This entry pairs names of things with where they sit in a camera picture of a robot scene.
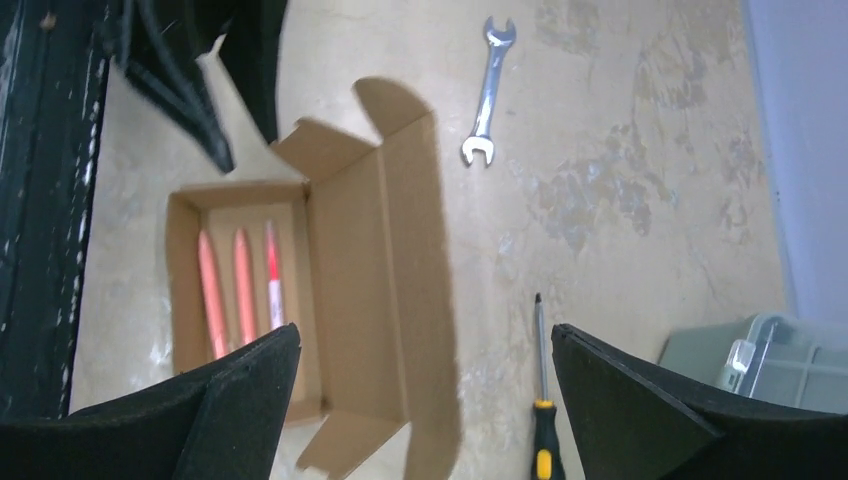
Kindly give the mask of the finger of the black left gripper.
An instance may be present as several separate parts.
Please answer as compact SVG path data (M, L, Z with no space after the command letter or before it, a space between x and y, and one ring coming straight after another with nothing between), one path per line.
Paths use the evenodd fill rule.
M237 1L221 46L221 61L268 143L278 138L276 87L286 6L286 0Z
M225 17L199 1L124 1L119 68L136 90L189 134L223 174L234 170L229 142L197 59L210 52Z

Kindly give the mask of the red pen with white label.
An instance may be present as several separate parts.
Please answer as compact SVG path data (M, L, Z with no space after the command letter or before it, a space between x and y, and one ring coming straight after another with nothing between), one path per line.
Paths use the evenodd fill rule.
M266 222L265 248L268 266L268 299L271 329L277 329L285 323L283 292L279 270L279 254L272 221Z

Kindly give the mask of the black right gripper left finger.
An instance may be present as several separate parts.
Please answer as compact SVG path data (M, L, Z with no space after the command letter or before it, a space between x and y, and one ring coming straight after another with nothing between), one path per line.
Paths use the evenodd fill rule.
M294 325L59 420L1 426L4 479L267 479L301 352Z

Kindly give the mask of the brown cardboard box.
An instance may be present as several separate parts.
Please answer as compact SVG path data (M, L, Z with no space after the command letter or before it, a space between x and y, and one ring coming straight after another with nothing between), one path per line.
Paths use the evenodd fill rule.
M272 146L298 179L186 186L169 196L173 367L182 373L215 359L198 261L202 229L216 255L228 347L242 343L239 228L249 242L256 329L271 332L272 221L285 322L301 337L286 424L319 423L297 466L345 478L409 427L403 477L445 479L462 434L436 119L399 82L366 77L354 90L380 144L305 118Z

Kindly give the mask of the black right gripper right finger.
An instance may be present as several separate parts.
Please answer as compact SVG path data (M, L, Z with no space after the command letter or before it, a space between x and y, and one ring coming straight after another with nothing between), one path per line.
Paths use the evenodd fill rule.
M745 398L571 325L552 359L588 479L844 479L847 418Z

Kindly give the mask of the salmon pen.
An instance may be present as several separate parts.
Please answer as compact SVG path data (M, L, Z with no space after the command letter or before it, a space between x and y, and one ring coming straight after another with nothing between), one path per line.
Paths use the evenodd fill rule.
M246 231L239 228L233 241L233 263L241 340L244 345L257 338L252 260Z
M229 351L228 331L216 255L205 229L198 234L198 261L211 347L214 358L220 359Z

